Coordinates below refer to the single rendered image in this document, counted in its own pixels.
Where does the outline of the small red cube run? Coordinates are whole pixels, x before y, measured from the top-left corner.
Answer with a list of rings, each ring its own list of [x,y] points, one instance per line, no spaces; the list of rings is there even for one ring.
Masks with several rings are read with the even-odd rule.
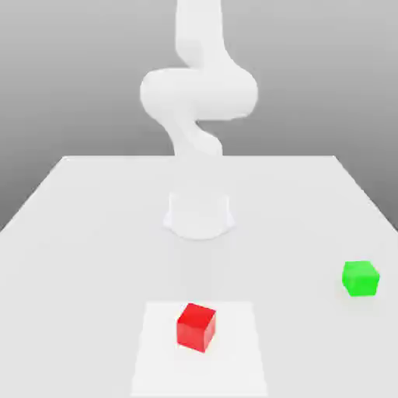
[[[176,321],[176,342],[204,353],[215,335],[216,311],[188,303]]]

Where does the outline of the small green cube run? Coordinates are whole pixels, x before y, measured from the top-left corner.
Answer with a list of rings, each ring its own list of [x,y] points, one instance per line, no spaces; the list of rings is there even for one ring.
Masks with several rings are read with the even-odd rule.
[[[342,284],[351,297],[374,296],[380,274],[371,261],[347,261],[342,271]]]

